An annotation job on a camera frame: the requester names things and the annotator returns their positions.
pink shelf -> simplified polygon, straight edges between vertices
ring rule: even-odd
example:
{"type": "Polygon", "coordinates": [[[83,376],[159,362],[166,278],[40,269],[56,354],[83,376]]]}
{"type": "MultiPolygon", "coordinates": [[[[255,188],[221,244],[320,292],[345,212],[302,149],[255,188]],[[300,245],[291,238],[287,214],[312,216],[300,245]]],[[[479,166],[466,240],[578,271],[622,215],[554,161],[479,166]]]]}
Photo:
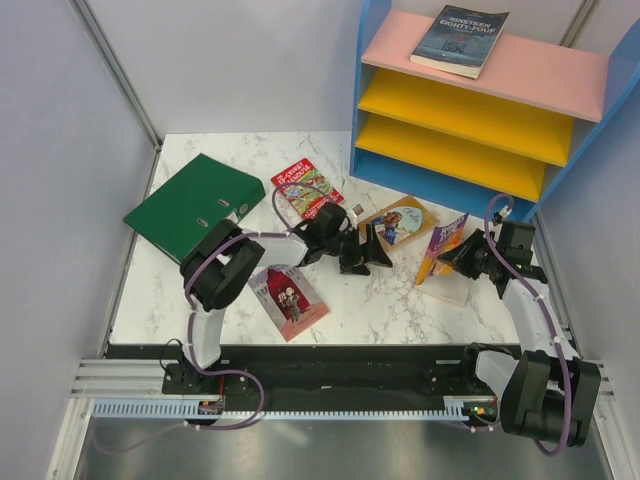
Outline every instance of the pink shelf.
{"type": "Polygon", "coordinates": [[[391,10],[362,63],[437,80],[592,122],[602,119],[608,57],[502,35],[472,80],[409,61],[433,19],[391,10]]]}

book title text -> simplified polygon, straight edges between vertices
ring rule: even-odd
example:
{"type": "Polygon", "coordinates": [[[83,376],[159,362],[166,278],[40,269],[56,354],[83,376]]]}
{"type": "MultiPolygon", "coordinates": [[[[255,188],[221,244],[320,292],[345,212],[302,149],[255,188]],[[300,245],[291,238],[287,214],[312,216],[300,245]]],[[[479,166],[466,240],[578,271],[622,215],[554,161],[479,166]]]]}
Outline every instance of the book title text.
{"type": "Polygon", "coordinates": [[[466,20],[457,17],[449,17],[449,19],[443,18],[440,20],[440,25],[479,33],[496,33],[497,30],[496,28],[492,28],[489,23],[476,22],[475,20],[466,20]]]}

blue shelf frame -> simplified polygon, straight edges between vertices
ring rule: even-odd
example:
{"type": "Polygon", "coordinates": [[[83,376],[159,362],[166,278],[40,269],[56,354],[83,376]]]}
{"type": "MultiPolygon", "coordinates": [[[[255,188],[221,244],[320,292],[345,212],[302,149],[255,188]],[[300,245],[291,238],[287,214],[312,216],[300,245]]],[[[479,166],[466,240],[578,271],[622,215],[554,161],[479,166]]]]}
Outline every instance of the blue shelf frame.
{"type": "MultiPolygon", "coordinates": [[[[362,7],[356,48],[349,172],[352,176],[371,183],[399,190],[455,210],[469,212],[472,215],[484,216],[489,200],[500,192],[400,162],[355,146],[360,130],[368,117],[366,112],[358,110],[358,103],[376,71],[376,67],[362,63],[362,54],[375,37],[390,11],[391,0],[365,0],[362,7]]],[[[558,188],[565,175],[575,166],[580,157],[584,155],[589,146],[618,112],[631,92],[636,88],[639,79],[640,19],[620,40],[620,43],[618,43],[609,57],[602,120],[597,124],[588,124],[586,126],[582,124],[579,128],[574,128],[572,153],[567,165],[557,171],[553,178],[549,178],[545,182],[545,190],[537,203],[520,198],[515,199],[516,206],[511,216],[513,220],[531,221],[544,201],[558,188]]]]}

colorful shelf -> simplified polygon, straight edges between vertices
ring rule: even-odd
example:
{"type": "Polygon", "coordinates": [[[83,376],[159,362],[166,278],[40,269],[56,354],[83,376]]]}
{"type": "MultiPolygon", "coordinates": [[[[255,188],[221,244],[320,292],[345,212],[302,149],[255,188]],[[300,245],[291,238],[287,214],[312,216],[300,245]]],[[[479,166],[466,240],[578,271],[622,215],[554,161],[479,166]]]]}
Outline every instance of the colorful shelf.
{"type": "Polygon", "coordinates": [[[360,110],[565,166],[573,117],[379,69],[360,110]]]}
{"type": "Polygon", "coordinates": [[[542,162],[386,117],[370,115],[356,147],[533,202],[542,193],[542,162]]]}
{"type": "Polygon", "coordinates": [[[515,102],[599,122],[607,81],[606,55],[502,35],[477,80],[409,60],[433,19],[389,11],[362,63],[429,78],[515,102]]]}
{"type": "Polygon", "coordinates": [[[502,35],[477,80],[413,63],[433,19],[365,0],[351,174],[473,215],[497,193],[528,221],[640,77],[640,21],[607,57],[502,35]]]}

white marble surface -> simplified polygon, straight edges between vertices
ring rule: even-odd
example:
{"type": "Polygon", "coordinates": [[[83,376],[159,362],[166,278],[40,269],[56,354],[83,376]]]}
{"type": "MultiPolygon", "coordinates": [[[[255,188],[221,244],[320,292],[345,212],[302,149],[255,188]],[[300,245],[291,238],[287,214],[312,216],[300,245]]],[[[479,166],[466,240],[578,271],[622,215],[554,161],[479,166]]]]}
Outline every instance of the white marble surface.
{"type": "MultiPolygon", "coordinates": [[[[342,192],[346,199],[343,205],[361,203],[365,216],[403,196],[349,177],[349,132],[168,135],[152,191],[199,153],[262,179],[267,198],[242,221],[241,225],[247,228],[284,230],[270,204],[273,185],[269,179],[303,157],[308,157],[342,192]]],[[[459,215],[459,212],[423,203],[436,212],[441,223],[459,215]]],[[[281,197],[279,205],[291,223],[300,220],[281,197]]],[[[478,226],[479,219],[470,219],[469,229],[478,226]]],[[[465,307],[448,304],[412,288],[429,237],[427,234],[392,253],[393,269],[372,267],[370,277],[340,275],[335,258],[323,258],[305,267],[303,273],[331,313],[292,343],[517,342],[513,321],[487,279],[474,282],[465,307]]],[[[139,237],[111,343],[164,344],[172,337],[184,339],[189,309],[181,287],[178,267],[139,237]]],[[[222,341],[227,344],[285,343],[248,287],[227,310],[222,341]]]]}

